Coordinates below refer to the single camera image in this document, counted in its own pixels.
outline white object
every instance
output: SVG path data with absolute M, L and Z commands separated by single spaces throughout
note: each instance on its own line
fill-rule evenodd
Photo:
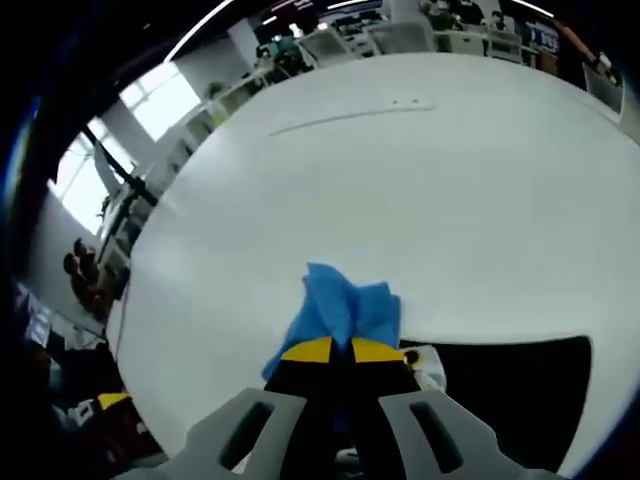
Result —
M 464 53 L 484 57 L 484 42 L 482 37 L 474 32 L 449 31 L 451 53 Z
M 381 22 L 364 29 L 376 55 L 433 52 L 433 28 L 429 20 Z
M 559 472 L 575 474 L 640 376 L 640 147 L 602 108 L 546 73 L 438 53 L 258 93 L 195 152 L 132 253 L 118 366 L 163 450 L 264 385 L 315 261 L 389 282 L 403 338 L 587 335 Z
M 489 30 L 487 56 L 522 63 L 522 37 L 515 33 Z
M 582 64 L 587 92 L 596 97 L 611 110 L 620 113 L 622 109 L 622 87 L 616 87 L 609 80 Z
M 504 30 L 509 33 L 516 33 L 516 21 L 513 17 L 504 17 Z
M 331 27 L 299 38 L 296 44 L 315 68 L 331 67 L 358 58 L 349 44 Z
M 609 60 L 609 57 L 607 57 L 604 54 L 604 52 L 600 52 L 600 55 L 598 56 L 598 59 L 608 69 L 611 69 L 611 67 L 613 66 L 613 64 L 611 63 L 611 60 Z
M 442 392 L 447 390 L 447 376 L 438 351 L 432 345 L 403 348 L 402 352 L 416 352 L 418 360 L 411 364 L 414 377 L 422 390 L 437 388 Z

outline white table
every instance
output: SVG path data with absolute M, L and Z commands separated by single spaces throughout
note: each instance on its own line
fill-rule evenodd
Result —
M 592 455 L 640 374 L 640 147 L 587 93 L 489 58 L 390 55 L 260 92 L 193 155 L 133 251 L 118 363 L 169 455 L 262 385 L 305 262 L 402 298 L 402 336 L 588 335 L 560 470 Z

